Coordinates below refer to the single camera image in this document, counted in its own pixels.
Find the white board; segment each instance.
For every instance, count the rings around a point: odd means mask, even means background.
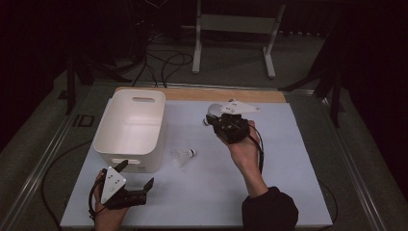
[[[151,178],[147,204],[132,207],[123,226],[204,228],[242,226],[241,206],[247,197],[243,178],[227,147],[202,120],[215,102],[167,101],[166,145],[154,173],[122,173],[127,190],[139,190]],[[299,210],[297,227],[327,226],[332,221],[291,109],[286,103],[253,103],[261,109],[242,115],[255,120],[264,141],[263,176],[268,186],[290,195]],[[194,149],[197,156],[178,167],[174,148]],[[90,148],[61,222],[63,227],[93,226],[88,196],[96,175],[108,167]]]

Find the gray floor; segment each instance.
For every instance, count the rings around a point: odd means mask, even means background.
[[[194,44],[191,38],[180,41],[158,39],[161,42],[152,43],[151,50],[175,49],[192,55]],[[169,77],[168,86],[266,90],[285,87],[307,74],[323,42],[321,38],[279,36],[272,50],[277,77],[270,80],[263,63],[261,42],[206,40],[200,73],[193,75],[191,64],[184,65]],[[163,59],[174,54],[169,51],[149,52]],[[148,57],[147,62],[153,67],[156,79],[160,80],[164,63],[152,57]],[[165,73],[172,69],[174,66],[167,66]],[[135,79],[140,70],[141,66],[123,76]],[[66,116],[66,102],[58,100],[64,85],[62,75],[56,79],[55,90],[43,100],[0,155],[0,218],[3,225],[7,224],[2,226],[4,230],[8,230],[6,227],[11,230],[56,230],[40,199],[37,187],[43,172],[39,174],[42,165],[37,167],[37,163],[49,164],[47,158],[81,145],[62,157],[51,168],[45,181],[45,197],[57,218],[61,219],[64,204],[89,149],[86,141],[93,138],[106,102],[115,88],[123,86],[99,75],[92,87],[79,88],[78,98],[83,100],[78,102],[72,116]],[[145,70],[136,86],[152,85],[151,72]],[[321,185],[329,212],[332,218],[337,217],[327,230],[408,230],[407,202],[346,90],[342,93],[343,110],[339,114],[341,128],[336,129],[327,116],[325,101],[310,95],[309,90],[315,85],[312,83],[303,90],[286,93],[286,98],[293,108],[316,175],[330,190]],[[76,115],[95,116],[95,123],[90,128],[71,127]]]

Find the human hand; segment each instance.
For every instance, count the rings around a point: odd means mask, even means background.
[[[255,122],[248,121],[250,136],[259,143],[260,138],[255,131]],[[262,178],[258,168],[258,145],[250,138],[245,138],[240,142],[228,143],[221,139],[228,147],[234,164],[240,170],[249,193],[249,197],[254,198],[268,191],[268,187]]]
[[[104,173],[99,172],[95,181],[102,177]],[[129,208],[118,210],[110,210],[100,203],[100,194],[102,192],[102,185],[99,184],[93,196],[95,197],[95,231],[116,231],[119,230],[123,219]]]
[[[259,143],[260,139],[254,129],[255,122],[253,120],[249,120],[248,123],[250,131],[249,135],[257,143]],[[242,173],[245,173],[246,171],[253,168],[258,168],[258,148],[250,138],[245,138],[242,141],[236,143],[227,143],[224,140],[222,140],[222,142],[227,145],[234,164]]]

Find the white plastic bin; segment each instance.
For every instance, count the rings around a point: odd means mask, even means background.
[[[128,160],[123,171],[159,169],[165,146],[165,104],[165,95],[155,90],[119,90],[114,94],[93,142],[108,166]]]

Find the wrist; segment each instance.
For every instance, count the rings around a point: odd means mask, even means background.
[[[117,231],[129,208],[120,210],[102,210],[95,217],[95,231]]]
[[[268,191],[260,170],[255,167],[242,173],[250,198],[258,197]]]
[[[238,165],[238,169],[240,170],[241,174],[245,176],[252,176],[252,175],[261,175],[261,172],[254,162],[246,162],[240,163]]]

